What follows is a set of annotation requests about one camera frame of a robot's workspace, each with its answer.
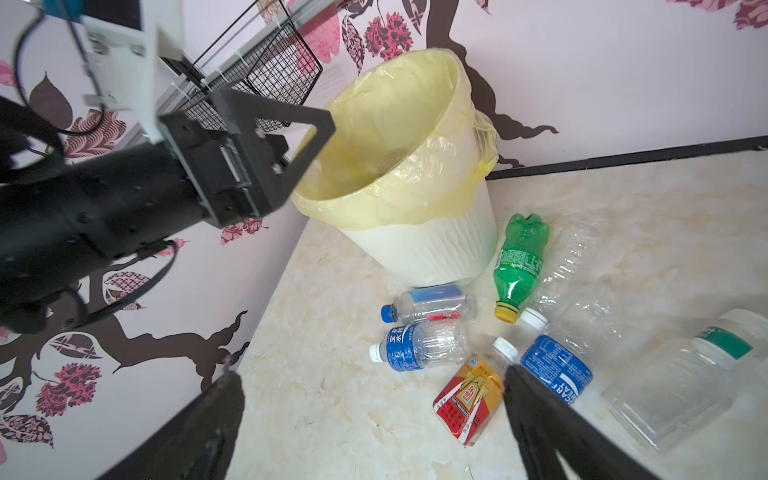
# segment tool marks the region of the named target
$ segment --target black wire mesh basket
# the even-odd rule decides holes
[[[296,30],[285,6],[276,1],[280,3],[287,20],[247,53],[241,53],[240,60],[219,71],[215,79],[200,85],[176,110],[184,111],[191,120],[199,121],[207,130],[226,130],[221,116],[207,98],[210,92],[220,88],[234,88],[289,104],[304,103],[323,67]],[[257,124],[264,132],[290,125],[264,119],[257,119]]]

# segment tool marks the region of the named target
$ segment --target yellow trash bag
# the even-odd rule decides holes
[[[336,134],[294,191],[296,207],[341,230],[465,214],[498,159],[496,130],[471,91],[441,48],[365,73],[326,107]]]

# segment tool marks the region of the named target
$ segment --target white trash can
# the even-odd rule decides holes
[[[293,193],[299,211],[339,228],[410,286],[477,277],[496,248],[485,175],[497,135],[472,104],[458,57],[437,48],[401,55],[326,108],[336,134]]]

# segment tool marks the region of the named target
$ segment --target blue label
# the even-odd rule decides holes
[[[576,401],[592,381],[592,371],[570,350],[540,335],[520,363],[568,403]]]
[[[413,352],[415,328],[416,325],[413,323],[408,326],[397,326],[386,336],[386,359],[398,372],[421,369]]]
[[[457,296],[462,296],[462,291],[458,289],[455,283],[449,283],[448,285],[428,286],[418,290],[411,290],[409,294],[414,302],[419,303],[432,302],[444,298],[456,298]]]

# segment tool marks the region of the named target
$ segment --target green plastic bottle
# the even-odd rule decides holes
[[[493,280],[498,302],[494,314],[507,323],[518,321],[520,303],[536,287],[541,256],[549,240],[549,225],[538,215],[516,214],[507,223],[506,239],[498,254]]]

